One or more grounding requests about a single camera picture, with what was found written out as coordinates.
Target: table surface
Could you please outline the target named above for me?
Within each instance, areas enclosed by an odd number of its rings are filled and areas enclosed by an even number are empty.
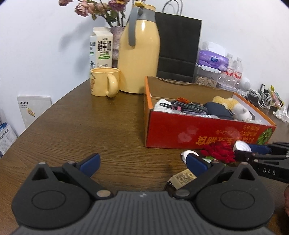
[[[0,235],[18,227],[11,202],[38,162],[60,166],[98,152],[101,167],[92,178],[113,193],[160,191],[172,175],[186,169],[179,157],[182,150],[144,147],[143,95],[119,92],[115,98],[96,97],[89,87],[87,80],[56,102],[0,160]],[[277,124],[270,142],[289,142],[288,125],[268,115]],[[287,185],[263,177],[262,181],[276,206],[268,227],[276,234],[288,234],[283,208]]]

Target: flower vase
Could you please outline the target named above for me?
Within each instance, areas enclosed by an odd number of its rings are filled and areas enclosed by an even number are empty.
[[[113,44],[112,44],[112,67],[117,68],[118,60],[118,50],[119,50],[119,41],[125,27],[114,26],[110,28],[110,32],[113,34]]]

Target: red cardboard box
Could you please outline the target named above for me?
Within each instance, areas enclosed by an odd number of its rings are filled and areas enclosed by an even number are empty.
[[[153,110],[155,103],[161,98],[170,101],[183,97],[205,104],[215,96],[238,100],[263,124]],[[197,84],[172,83],[156,77],[145,78],[144,116],[145,146],[150,148],[202,149],[202,145],[215,141],[232,144],[236,140],[249,144],[265,144],[276,128],[276,124],[270,118],[234,92]]]

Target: yellow mug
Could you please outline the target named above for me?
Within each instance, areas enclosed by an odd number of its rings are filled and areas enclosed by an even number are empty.
[[[95,68],[90,71],[90,89],[94,96],[114,97],[118,93],[119,69]]]

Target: milk carton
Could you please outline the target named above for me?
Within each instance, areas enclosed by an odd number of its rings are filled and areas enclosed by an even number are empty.
[[[90,69],[112,66],[113,35],[109,28],[94,27],[90,38]]]

